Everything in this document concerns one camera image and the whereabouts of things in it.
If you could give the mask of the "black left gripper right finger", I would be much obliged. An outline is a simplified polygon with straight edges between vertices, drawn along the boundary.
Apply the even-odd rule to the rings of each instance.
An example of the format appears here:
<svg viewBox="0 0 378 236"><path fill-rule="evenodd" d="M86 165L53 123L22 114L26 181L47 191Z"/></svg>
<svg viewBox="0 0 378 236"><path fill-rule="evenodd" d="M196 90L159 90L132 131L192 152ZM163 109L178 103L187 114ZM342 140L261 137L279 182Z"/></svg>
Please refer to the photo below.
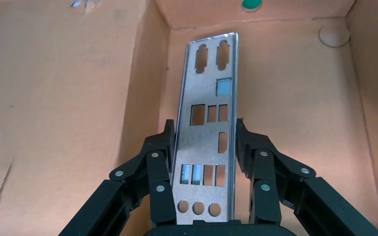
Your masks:
<svg viewBox="0 0 378 236"><path fill-rule="evenodd" d="M236 122L236 155L251 182L251 224L279 226L281 206L311 236L378 236L378 229L313 168L279 152L268 136Z"/></svg>

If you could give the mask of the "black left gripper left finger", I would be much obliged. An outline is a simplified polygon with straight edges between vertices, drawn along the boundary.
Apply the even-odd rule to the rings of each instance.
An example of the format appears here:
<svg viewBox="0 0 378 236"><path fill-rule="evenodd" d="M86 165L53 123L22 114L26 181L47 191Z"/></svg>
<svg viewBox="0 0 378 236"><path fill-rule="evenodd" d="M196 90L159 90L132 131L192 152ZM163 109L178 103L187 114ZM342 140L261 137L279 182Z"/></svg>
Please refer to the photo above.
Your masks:
<svg viewBox="0 0 378 236"><path fill-rule="evenodd" d="M62 236L118 236L130 213L145 196L151 203L151 220L158 225L177 222L170 184L175 125L146 137L140 152L109 174L60 232Z"/></svg>

